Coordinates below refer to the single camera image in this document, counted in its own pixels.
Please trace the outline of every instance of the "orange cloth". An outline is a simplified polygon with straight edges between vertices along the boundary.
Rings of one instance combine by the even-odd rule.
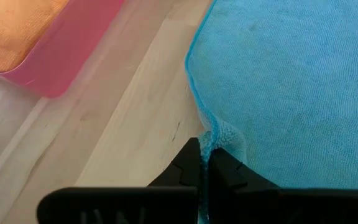
[[[0,0],[0,72],[16,68],[69,0]]]

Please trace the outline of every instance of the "pink plastic container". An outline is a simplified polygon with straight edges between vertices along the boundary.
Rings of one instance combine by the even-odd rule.
[[[25,60],[0,78],[53,98],[70,86],[124,0],[70,0]]]

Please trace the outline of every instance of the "black object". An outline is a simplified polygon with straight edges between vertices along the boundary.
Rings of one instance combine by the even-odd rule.
[[[211,224],[356,223],[358,191],[281,189],[224,149],[208,169]],[[144,188],[68,188],[39,204],[40,224],[194,224],[200,189],[200,145],[191,138]]]

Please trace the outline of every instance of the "blue towel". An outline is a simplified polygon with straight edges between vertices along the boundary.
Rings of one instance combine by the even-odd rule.
[[[358,0],[215,0],[186,58],[206,164],[358,189]]]

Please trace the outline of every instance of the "wooden floor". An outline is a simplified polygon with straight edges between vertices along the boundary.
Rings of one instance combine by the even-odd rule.
[[[209,4],[127,0],[57,99],[0,81],[0,223],[62,187],[145,186],[202,132],[183,59]]]

